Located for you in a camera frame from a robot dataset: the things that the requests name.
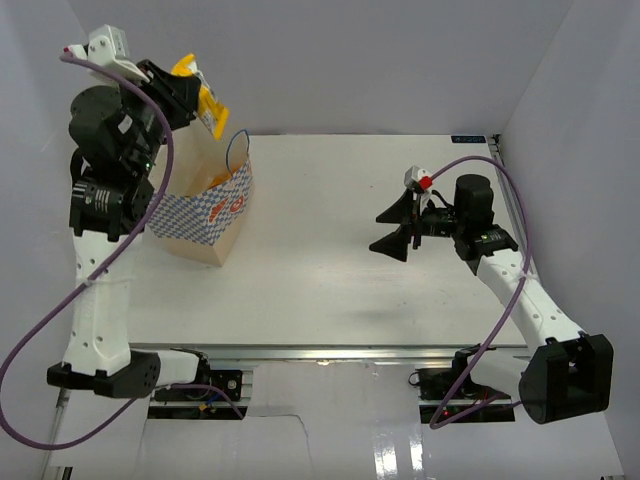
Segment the yellow snack bar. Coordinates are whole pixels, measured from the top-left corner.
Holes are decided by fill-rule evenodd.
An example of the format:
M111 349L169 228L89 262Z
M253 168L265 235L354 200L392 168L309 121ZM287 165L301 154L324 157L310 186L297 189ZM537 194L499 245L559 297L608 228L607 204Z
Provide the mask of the yellow snack bar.
M178 77L197 78L200 82L198 91L197 116L216 141L223 137L230 110L217 98L200 68L196 55L189 53L180 59L171 69L171 74Z

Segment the orange candy bag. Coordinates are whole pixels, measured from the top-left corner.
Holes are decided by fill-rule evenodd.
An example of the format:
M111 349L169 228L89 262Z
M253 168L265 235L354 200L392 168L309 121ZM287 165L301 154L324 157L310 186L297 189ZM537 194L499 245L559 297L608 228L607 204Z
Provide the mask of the orange candy bag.
M209 184L208 189L214 189L219 185L222 185L223 183L231 180L233 178L233 174L234 172L225 172L224 174L215 176Z

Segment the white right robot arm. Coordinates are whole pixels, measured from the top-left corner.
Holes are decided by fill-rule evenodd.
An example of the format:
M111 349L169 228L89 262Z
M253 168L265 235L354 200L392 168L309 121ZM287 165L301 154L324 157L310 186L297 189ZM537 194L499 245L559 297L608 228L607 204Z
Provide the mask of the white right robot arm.
M466 399L480 392L507 397L538 424L608 408L614 349L602 334L590 335L565 315L540 281L529 275L525 256L512 236L494 221L494 192L488 178L460 176L454 201L435 206L438 197L429 173L412 167L403 195L377 216L396 230L372 243L370 251L406 261L425 236L450 238L459 258L505 309L531 355L521 360L497 350L458 351L443 397Z

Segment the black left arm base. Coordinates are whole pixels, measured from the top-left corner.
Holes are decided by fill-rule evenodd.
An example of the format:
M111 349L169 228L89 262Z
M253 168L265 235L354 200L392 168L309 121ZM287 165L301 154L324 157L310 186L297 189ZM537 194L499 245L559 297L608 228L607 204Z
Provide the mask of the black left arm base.
M213 369L207 356L193 349L158 350L160 366L147 418L164 420L242 420L241 370Z

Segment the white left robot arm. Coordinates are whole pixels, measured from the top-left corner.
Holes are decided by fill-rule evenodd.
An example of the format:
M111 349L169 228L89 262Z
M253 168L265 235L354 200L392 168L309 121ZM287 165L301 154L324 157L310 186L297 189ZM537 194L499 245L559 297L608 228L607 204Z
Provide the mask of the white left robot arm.
M149 60L143 80L117 74L115 85L83 90L70 105L69 226L76 255L72 328L49 385L110 398L144 398L177 384L199 399L211 387L201 354L184 349L135 350L128 340L134 263L142 233L165 187L149 181L157 154L174 152L172 134L195 120L201 80L174 75Z

